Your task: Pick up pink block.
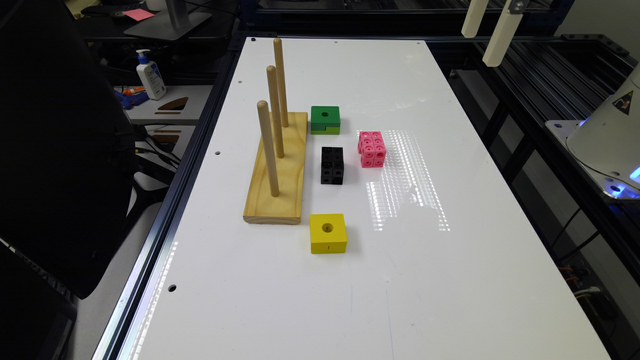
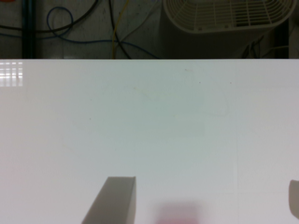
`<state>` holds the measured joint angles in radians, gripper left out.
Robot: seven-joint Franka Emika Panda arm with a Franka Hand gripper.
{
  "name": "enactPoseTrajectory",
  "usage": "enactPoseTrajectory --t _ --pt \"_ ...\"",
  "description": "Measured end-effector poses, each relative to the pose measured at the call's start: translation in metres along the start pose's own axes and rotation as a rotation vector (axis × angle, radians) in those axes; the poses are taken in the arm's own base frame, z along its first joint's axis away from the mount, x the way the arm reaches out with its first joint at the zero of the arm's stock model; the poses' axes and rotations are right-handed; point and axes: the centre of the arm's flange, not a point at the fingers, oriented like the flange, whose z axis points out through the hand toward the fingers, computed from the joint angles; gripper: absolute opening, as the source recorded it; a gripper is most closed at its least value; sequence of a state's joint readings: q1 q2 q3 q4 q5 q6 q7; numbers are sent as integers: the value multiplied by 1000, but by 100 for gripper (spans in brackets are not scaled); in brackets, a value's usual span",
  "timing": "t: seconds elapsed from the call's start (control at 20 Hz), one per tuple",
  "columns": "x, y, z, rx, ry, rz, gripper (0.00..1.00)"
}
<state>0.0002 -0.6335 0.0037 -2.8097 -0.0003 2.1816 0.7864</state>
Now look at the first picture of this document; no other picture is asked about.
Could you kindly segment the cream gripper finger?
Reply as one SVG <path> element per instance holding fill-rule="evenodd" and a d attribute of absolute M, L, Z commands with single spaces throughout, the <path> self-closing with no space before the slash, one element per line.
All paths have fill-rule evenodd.
<path fill-rule="evenodd" d="M 505 2 L 483 56 L 483 62 L 487 67 L 497 67 L 501 64 L 521 22 L 524 10 L 525 0 L 508 0 Z"/>
<path fill-rule="evenodd" d="M 470 0 L 461 29 L 464 38 L 474 38 L 480 28 L 489 0 Z"/>

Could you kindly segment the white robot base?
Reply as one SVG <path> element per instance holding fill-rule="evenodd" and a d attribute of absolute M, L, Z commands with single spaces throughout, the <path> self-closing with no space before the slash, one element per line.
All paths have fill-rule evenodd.
<path fill-rule="evenodd" d="M 615 200 L 639 199 L 639 70 L 584 120 L 550 120 L 545 126 Z"/>

